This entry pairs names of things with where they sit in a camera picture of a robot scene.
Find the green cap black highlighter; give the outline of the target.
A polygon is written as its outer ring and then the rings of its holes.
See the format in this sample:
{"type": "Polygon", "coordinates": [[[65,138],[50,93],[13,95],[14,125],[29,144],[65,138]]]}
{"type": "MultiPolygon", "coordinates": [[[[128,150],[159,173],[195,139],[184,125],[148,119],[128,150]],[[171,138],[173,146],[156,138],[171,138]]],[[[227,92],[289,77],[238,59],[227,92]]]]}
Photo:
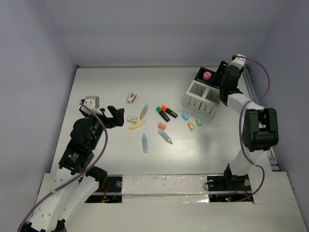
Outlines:
{"type": "Polygon", "coordinates": [[[167,114],[164,112],[164,110],[158,106],[156,107],[156,111],[161,115],[161,117],[166,121],[166,122],[169,122],[170,121],[170,118],[167,116],[167,114]]]}

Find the orange cap black highlighter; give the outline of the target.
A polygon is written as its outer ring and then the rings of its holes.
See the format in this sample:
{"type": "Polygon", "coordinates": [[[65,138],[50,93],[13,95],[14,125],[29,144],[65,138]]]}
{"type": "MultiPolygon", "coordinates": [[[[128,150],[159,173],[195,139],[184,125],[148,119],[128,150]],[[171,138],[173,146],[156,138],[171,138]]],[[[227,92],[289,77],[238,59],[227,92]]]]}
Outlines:
{"type": "Polygon", "coordinates": [[[178,114],[175,113],[174,111],[172,111],[170,108],[168,108],[167,106],[165,105],[162,105],[161,106],[162,110],[164,112],[166,112],[167,114],[169,114],[170,116],[172,116],[173,118],[177,118],[178,117],[178,114]]]}

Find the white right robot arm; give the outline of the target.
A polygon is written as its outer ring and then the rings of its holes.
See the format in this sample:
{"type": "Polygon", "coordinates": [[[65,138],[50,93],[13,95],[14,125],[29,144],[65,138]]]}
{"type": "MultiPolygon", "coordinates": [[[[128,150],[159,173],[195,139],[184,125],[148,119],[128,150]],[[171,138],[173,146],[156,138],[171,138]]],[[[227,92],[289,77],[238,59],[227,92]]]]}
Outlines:
{"type": "Polygon", "coordinates": [[[233,191],[244,184],[250,168],[256,166],[256,160],[279,141],[277,111],[256,104],[238,88],[246,61],[245,56],[234,55],[221,76],[220,100],[239,113],[240,151],[227,165],[224,174],[214,180],[216,191],[233,191]]]}

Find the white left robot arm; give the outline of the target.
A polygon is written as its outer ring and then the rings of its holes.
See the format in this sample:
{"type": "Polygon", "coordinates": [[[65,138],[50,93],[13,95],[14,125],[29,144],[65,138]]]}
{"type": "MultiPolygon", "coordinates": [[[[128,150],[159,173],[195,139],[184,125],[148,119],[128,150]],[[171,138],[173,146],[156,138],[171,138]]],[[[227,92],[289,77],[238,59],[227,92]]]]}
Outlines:
{"type": "Polygon", "coordinates": [[[124,124],[123,108],[108,106],[112,117],[91,100],[80,102],[83,118],[73,124],[70,141],[58,163],[50,192],[26,215],[20,232],[65,232],[85,201],[95,192],[106,188],[107,172],[95,164],[99,158],[93,151],[107,129],[124,124]]]}

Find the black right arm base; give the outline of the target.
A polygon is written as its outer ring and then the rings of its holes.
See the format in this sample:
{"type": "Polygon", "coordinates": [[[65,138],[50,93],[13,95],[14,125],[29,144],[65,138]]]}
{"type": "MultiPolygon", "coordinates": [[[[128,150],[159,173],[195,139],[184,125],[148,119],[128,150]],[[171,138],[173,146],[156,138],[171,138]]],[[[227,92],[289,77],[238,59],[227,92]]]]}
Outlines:
{"type": "Polygon", "coordinates": [[[248,175],[210,175],[203,188],[211,203],[254,202],[248,175]]]}

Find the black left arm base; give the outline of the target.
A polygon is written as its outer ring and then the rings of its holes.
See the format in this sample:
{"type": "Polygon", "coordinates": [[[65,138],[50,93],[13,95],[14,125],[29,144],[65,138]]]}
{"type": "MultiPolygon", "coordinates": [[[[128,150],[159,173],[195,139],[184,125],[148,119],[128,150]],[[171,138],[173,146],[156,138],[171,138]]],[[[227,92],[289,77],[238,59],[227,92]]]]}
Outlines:
{"type": "Polygon", "coordinates": [[[86,203],[121,203],[122,202],[122,175],[108,176],[107,183],[104,187],[94,192],[86,203]]]}

